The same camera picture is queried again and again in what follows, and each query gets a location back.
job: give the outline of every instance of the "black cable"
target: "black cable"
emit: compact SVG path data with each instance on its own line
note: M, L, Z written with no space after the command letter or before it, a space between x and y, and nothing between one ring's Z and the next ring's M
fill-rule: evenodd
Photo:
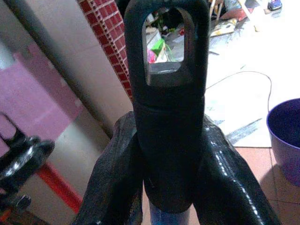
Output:
M223 80L226 80L227 78L229 78L229 77L231 77L233 75L237 75L237 74L240 74L240 73L258 73L258 74L264 75L265 77L268 78L268 80L270 81L270 92L269 92L269 96L268 96L268 112L270 112L269 104L270 104L270 97L271 97L271 93L272 93L272 80L271 80L271 78L268 75L266 75L264 73L261 73L261 72L258 72L258 71L239 71L237 73L231 74L231 75L223 78L222 80L219 80L218 82L216 82L213 85L209 86L207 89L209 89L209 88L217 85L218 83L222 82Z

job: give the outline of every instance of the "purple bucket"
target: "purple bucket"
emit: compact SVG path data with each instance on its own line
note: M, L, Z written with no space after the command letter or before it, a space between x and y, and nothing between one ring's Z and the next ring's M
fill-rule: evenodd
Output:
M286 179L300 187L300 98L273 108L267 125L278 165Z

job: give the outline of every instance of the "red metal rod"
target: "red metal rod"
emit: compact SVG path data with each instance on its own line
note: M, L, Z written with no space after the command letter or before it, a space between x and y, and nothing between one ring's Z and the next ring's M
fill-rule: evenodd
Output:
M78 213L83 198L64 181L51 164L45 163L37 174L75 213Z

